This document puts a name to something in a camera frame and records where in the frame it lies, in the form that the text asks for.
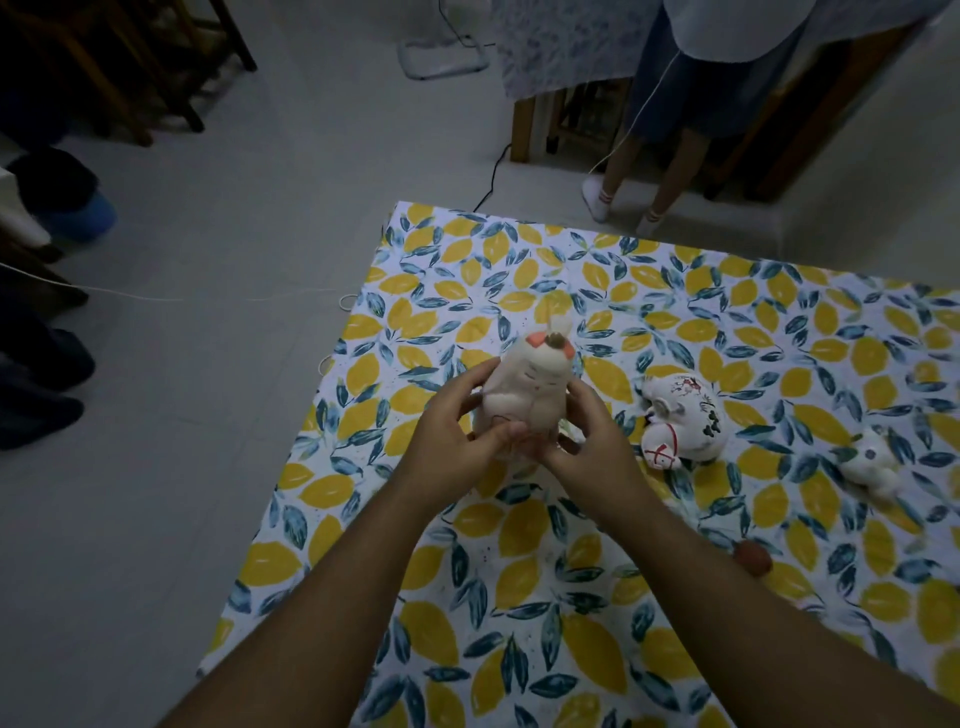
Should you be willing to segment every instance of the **white plush toy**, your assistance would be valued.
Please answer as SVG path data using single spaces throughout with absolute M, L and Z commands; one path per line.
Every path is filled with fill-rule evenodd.
M 507 349 L 483 386 L 473 427 L 477 434 L 500 420 L 514 420 L 525 422 L 531 432 L 556 435 L 573 376 L 571 326 L 568 318 L 551 317 L 546 331 L 519 338 Z
M 837 467 L 851 483 L 862 485 L 883 500 L 893 500 L 900 489 L 897 458 L 883 436 L 871 427 L 853 438 L 853 447 L 840 451 Z
M 731 424 L 710 385 L 694 374 L 646 377 L 640 394 L 650 401 L 640 447 L 656 470 L 675 470 L 680 459 L 712 460 L 723 452 Z

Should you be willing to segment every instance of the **white fan stand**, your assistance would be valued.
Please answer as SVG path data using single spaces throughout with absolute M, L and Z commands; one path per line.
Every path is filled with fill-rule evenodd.
M 473 50 L 476 51 L 476 60 L 467 63 L 444 63 L 432 68 L 417 69 L 410 57 L 411 48 L 420 48 L 423 50 L 437 50 L 440 48 L 449 48 L 451 45 L 460 44 L 457 38 L 444 37 L 444 30 L 441 23 L 441 8 L 446 13 L 446 0 L 440 0 L 437 6 L 436 19 L 434 23 L 437 36 L 435 38 L 408 38 L 402 40 L 396 46 L 396 57 L 400 61 L 400 68 L 406 74 L 408 79 L 414 81 L 432 81 L 433 79 L 445 79 L 451 76 L 466 76 L 468 73 L 479 73 L 490 65 L 490 59 L 487 57 L 487 51 L 483 43 L 479 42 L 473 36 L 460 36 L 464 41 L 473 43 Z

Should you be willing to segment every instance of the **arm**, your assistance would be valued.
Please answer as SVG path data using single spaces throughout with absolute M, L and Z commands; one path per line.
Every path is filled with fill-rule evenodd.
M 570 392 L 586 442 L 532 454 L 634 560 L 740 728 L 960 724 L 954 705 L 794 609 L 670 513 L 596 393 L 579 380 Z
M 480 479 L 524 425 L 471 441 L 457 424 L 490 359 L 430 401 L 393 477 L 294 592 L 160 724 L 346 726 L 420 533 Z

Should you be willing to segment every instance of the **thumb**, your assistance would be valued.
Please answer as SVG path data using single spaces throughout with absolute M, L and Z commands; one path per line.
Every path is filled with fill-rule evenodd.
M 524 440 L 519 446 L 520 452 L 543 465 L 554 476 L 564 482 L 564 473 L 572 455 L 567 453 L 557 443 L 545 437 L 532 437 Z
M 519 422 L 500 423 L 491 427 L 473 441 L 474 450 L 489 460 L 503 448 L 508 447 L 514 440 L 527 434 L 527 424 Z

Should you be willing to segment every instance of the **patterned tablecloth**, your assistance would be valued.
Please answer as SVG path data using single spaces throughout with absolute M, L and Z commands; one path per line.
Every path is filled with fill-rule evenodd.
M 492 0 L 503 87 L 525 99 L 632 77 L 661 0 Z M 802 47 L 908 25 L 948 0 L 819 0 Z
M 648 473 L 770 589 L 960 702 L 955 291 L 400 203 L 203 660 L 211 669 L 389 477 L 448 378 L 548 312 L 638 442 L 642 375 L 696 370 L 737 432 Z M 899 502 L 838 487 L 831 449 L 889 428 Z M 493 467 L 413 554 L 354 720 L 452 727 L 729 724 L 623 550 L 543 469 Z

